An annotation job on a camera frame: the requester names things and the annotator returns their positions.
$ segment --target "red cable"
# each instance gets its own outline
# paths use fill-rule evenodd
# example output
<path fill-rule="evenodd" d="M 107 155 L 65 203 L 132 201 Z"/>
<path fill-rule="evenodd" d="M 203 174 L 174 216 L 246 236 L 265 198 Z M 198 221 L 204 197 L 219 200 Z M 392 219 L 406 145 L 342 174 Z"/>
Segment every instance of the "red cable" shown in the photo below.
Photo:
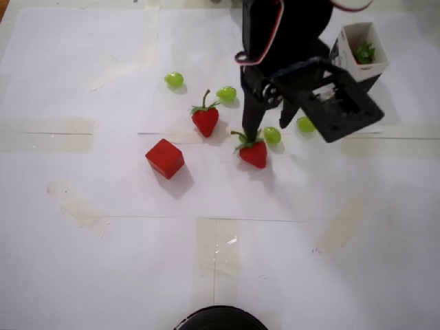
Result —
<path fill-rule="evenodd" d="M 267 53 L 270 50 L 270 47 L 272 46 L 272 43 L 274 42 L 276 33 L 277 33 L 278 28 L 281 23 L 281 18 L 283 17 L 283 13 L 284 13 L 284 0 L 276 0 L 276 1 L 280 3 L 280 8 L 278 9 L 278 14 L 276 15 L 274 29 L 272 30 L 272 33 L 270 34 L 269 41 L 267 42 L 265 49 L 263 50 L 261 55 L 256 60 L 248 60 L 246 58 L 241 60 L 240 57 L 246 56 L 246 54 L 245 54 L 245 52 L 239 52 L 235 56 L 235 61 L 238 64 L 240 64 L 242 66 L 258 65 L 266 57 Z"/>

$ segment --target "red strawberry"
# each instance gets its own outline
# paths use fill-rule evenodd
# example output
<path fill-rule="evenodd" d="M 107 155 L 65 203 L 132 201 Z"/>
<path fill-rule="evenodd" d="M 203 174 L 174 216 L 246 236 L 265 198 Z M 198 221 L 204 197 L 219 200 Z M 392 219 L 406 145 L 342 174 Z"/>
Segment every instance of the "red strawberry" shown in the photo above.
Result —
<path fill-rule="evenodd" d="M 231 134 L 240 136 L 242 143 L 236 150 L 240 149 L 242 160 L 258 168 L 266 167 L 267 149 L 263 139 L 257 138 L 254 142 L 248 142 L 248 138 L 243 133 L 232 131 Z"/>
<path fill-rule="evenodd" d="M 201 107 L 192 106 L 192 122 L 199 129 L 200 133 L 205 137 L 209 138 L 214 131 L 215 125 L 219 121 L 219 112 L 215 107 L 219 104 L 214 102 L 209 106 L 205 106 L 206 96 L 210 93 L 208 89 L 203 97 L 203 104 Z"/>

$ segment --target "strawberry leaves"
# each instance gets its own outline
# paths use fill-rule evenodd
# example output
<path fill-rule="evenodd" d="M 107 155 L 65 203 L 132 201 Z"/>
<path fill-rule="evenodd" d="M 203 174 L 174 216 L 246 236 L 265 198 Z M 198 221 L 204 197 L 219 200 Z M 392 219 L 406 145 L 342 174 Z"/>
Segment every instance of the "strawberry leaves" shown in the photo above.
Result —
<path fill-rule="evenodd" d="M 192 106 L 191 115 L 193 115 L 194 113 L 196 113 L 198 111 L 207 111 L 211 108 L 215 108 L 217 105 L 220 104 L 220 102 L 216 101 L 208 106 L 205 105 L 206 104 L 206 96 L 208 96 L 208 94 L 210 92 L 211 91 L 209 89 L 206 91 L 205 95 L 203 96 L 203 103 L 202 103 L 201 107 L 196 107 L 195 105 Z"/>
<path fill-rule="evenodd" d="M 376 49 L 371 46 L 371 43 L 364 42 L 356 50 L 353 50 L 353 55 L 360 64 L 371 64 L 374 61 L 374 53 Z"/>
<path fill-rule="evenodd" d="M 254 146 L 254 144 L 256 144 L 258 142 L 264 142 L 264 139 L 259 137 L 260 133 L 261 133 L 261 130 L 259 130 L 258 133 L 256 134 L 257 138 L 255 139 L 255 141 L 249 142 L 246 134 L 240 133 L 237 131 L 231 131 L 231 135 L 238 135 L 240 142 L 241 142 L 241 144 L 235 148 L 235 152 L 237 152 L 238 150 L 244 149 L 244 148 L 252 148 Z"/>

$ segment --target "white table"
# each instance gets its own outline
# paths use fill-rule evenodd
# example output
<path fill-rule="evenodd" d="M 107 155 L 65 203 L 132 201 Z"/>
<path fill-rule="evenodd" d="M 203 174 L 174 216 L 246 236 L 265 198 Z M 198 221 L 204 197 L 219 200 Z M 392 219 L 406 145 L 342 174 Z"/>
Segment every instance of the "white table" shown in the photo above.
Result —
<path fill-rule="evenodd" d="M 371 91 L 382 133 L 325 144 L 292 124 L 255 170 L 227 134 L 240 107 L 219 107 L 210 141 L 187 112 L 239 87 L 238 2 L 13 0 L 0 329 L 166 330 L 212 304 L 270 330 L 438 329 L 440 7 L 417 3 L 335 11 L 322 35 L 375 23 L 391 60 Z M 186 93 L 164 86 L 174 70 Z M 186 161 L 170 181 L 144 158 L 161 138 Z"/>

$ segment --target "green grape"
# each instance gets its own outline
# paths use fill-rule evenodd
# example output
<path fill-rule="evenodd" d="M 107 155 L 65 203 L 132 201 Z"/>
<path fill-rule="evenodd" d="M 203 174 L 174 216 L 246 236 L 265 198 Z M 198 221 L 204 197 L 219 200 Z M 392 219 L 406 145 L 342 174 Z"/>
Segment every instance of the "green grape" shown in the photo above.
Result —
<path fill-rule="evenodd" d="M 296 121 L 296 124 L 298 125 L 298 128 L 303 132 L 303 133 L 311 133 L 313 131 L 315 131 L 315 125 L 313 124 L 313 122 L 310 121 L 309 118 L 307 117 L 301 117 Z"/>
<path fill-rule="evenodd" d="M 237 97 L 237 91 L 231 86 L 223 87 L 217 91 L 217 97 L 224 102 L 233 102 Z"/>
<path fill-rule="evenodd" d="M 275 127 L 265 127 L 264 138 L 268 144 L 276 145 L 281 142 L 281 133 Z"/>
<path fill-rule="evenodd" d="M 184 83 L 184 77 L 179 72 L 171 72 L 167 74 L 164 80 L 165 83 L 170 85 L 172 88 L 179 88 Z"/>

